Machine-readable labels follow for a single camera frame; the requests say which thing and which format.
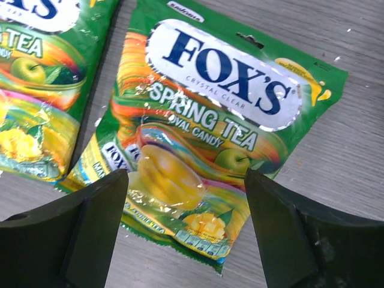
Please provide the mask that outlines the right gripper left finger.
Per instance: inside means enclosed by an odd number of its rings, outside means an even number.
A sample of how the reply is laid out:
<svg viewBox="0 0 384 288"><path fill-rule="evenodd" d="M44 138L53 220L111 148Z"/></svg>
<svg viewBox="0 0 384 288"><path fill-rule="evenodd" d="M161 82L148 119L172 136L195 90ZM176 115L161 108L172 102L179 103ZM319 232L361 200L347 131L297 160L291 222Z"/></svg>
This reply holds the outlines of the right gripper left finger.
<svg viewBox="0 0 384 288"><path fill-rule="evenodd" d="M128 188L118 169L1 222L1 287L104 287Z"/></svg>

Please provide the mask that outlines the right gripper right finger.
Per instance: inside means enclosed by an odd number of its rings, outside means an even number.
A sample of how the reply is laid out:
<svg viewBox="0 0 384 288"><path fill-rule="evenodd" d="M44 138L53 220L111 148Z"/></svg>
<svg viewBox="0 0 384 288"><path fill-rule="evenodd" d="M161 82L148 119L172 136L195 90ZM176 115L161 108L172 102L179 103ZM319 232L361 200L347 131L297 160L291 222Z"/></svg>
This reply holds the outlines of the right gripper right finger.
<svg viewBox="0 0 384 288"><path fill-rule="evenodd" d="M383 222L298 194L248 169L244 179L268 287L382 287Z"/></svg>

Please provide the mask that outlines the green tea snack packet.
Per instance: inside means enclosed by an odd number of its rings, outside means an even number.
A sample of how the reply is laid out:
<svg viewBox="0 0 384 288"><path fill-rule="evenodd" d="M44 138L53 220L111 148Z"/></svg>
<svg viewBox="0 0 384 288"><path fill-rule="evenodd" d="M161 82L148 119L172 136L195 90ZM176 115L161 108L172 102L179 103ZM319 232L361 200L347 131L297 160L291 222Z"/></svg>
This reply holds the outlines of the green tea snack packet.
<svg viewBox="0 0 384 288"><path fill-rule="evenodd" d="M1 169L68 171L116 1L1 1Z"/></svg>

